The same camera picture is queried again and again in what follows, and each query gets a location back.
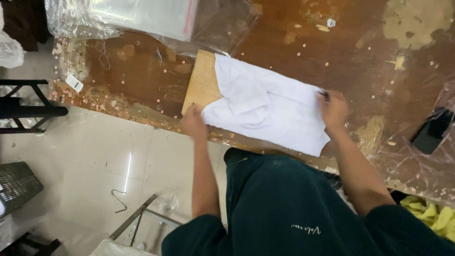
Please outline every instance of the yellow cloth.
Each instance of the yellow cloth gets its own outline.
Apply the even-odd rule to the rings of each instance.
[[[455,242],[455,210],[445,206],[438,212],[437,205],[413,195],[407,196],[400,203],[438,236]]]

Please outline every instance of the wooden board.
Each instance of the wooden board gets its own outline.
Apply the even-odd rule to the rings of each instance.
[[[215,73],[215,54],[199,50],[183,102],[182,115],[193,103],[204,108],[222,97]]]

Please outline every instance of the black metal stand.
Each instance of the black metal stand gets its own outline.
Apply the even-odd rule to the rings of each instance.
[[[52,106],[41,90],[39,84],[48,84],[46,80],[0,80],[0,86],[16,86],[10,93],[0,97],[0,119],[11,118],[17,125],[17,128],[0,128],[0,134],[5,133],[43,133],[45,130],[39,129],[51,117],[61,117],[68,114],[66,107]],[[44,103],[44,106],[21,106],[19,97],[11,97],[23,86],[31,86],[36,95]],[[43,118],[32,128],[25,128],[19,121],[19,118]]]
[[[29,232],[25,233],[23,236],[19,237],[16,241],[10,244],[8,247],[3,249],[0,252],[0,256],[21,256],[25,255],[22,251],[22,245],[25,244],[30,247],[33,247],[38,250],[34,256],[51,256],[53,252],[57,250],[58,247],[61,246],[60,241],[58,239],[53,240],[50,244],[44,245],[35,241],[28,239]]]

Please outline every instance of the brown fabric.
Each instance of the brown fabric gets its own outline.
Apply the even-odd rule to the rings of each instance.
[[[37,43],[46,43],[47,30],[44,0],[0,0],[5,26],[3,31],[17,40],[24,51],[38,51]]]

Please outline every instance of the worn table surface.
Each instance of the worn table surface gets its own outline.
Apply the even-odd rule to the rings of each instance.
[[[430,161],[423,168],[420,160],[410,160],[411,152],[406,153],[406,140],[452,79],[452,1],[256,3],[263,15],[234,57],[341,91],[351,109],[346,123],[351,136],[391,188],[454,201],[452,164],[440,169]],[[328,18],[336,26],[319,29],[317,25],[326,26]],[[176,56],[154,38],[129,31],[105,42],[56,38],[53,56],[50,99],[185,132],[179,119],[193,59]],[[79,94],[64,82],[68,74],[84,83]],[[214,127],[210,139],[256,152],[289,154],[337,172],[330,144],[314,158]]]

